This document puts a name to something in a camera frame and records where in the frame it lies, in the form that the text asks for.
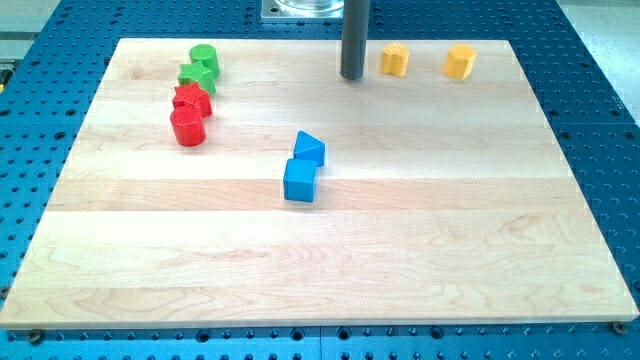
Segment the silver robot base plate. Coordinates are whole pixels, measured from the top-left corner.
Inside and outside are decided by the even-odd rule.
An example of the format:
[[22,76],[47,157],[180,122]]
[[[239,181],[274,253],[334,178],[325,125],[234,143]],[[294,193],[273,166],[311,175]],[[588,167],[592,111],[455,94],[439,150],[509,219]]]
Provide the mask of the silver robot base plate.
[[262,0],[263,19],[340,18],[343,0]]

